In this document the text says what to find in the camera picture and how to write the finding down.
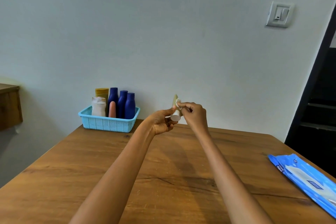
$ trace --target blue plastic basket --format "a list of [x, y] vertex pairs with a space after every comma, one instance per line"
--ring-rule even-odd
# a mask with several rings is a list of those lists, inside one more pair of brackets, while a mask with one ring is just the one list
[[84, 128], [129, 133], [139, 112], [140, 108], [136, 107], [135, 116], [131, 120], [92, 116], [92, 106], [90, 105], [80, 111], [78, 115], [82, 118]]

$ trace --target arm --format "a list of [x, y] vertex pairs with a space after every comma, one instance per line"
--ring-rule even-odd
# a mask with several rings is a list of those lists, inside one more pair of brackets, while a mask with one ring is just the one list
[[82, 203], [70, 224], [117, 224], [135, 179], [155, 135], [170, 131], [177, 122], [165, 118], [175, 107], [157, 111], [136, 129], [124, 150]]
[[208, 158], [215, 182], [232, 224], [272, 224], [272, 220], [212, 141], [205, 109], [195, 103], [179, 103], [188, 125], [194, 131]]

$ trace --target hand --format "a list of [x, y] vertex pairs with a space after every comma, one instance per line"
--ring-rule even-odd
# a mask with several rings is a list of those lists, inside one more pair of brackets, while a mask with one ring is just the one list
[[188, 102], [177, 104], [182, 107], [182, 114], [195, 134], [209, 133], [207, 111], [201, 105]]
[[177, 124], [178, 121], [172, 121], [170, 117], [166, 118], [166, 116], [172, 115], [175, 110], [176, 107], [174, 106], [167, 110], [156, 111], [144, 120], [146, 124], [150, 124], [154, 136], [171, 131], [174, 128], [174, 124]]

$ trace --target blue bottle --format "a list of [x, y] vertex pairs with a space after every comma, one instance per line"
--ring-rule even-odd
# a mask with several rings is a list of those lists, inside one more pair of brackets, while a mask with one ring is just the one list
[[124, 119], [125, 118], [125, 103], [127, 100], [127, 90], [120, 91], [120, 97], [117, 104], [117, 118]]
[[116, 87], [110, 88], [110, 96], [108, 97], [108, 100], [107, 100], [107, 110], [108, 111], [110, 110], [110, 103], [112, 101], [114, 101], [115, 106], [117, 106], [118, 100], [119, 100], [118, 88], [116, 88]]
[[125, 103], [125, 119], [131, 120], [135, 116], [135, 94], [128, 93]]

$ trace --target wet wipes package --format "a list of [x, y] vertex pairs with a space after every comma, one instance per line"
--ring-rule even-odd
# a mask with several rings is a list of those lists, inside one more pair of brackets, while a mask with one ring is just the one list
[[273, 156], [270, 161], [312, 200], [336, 218], [336, 184], [295, 154]]

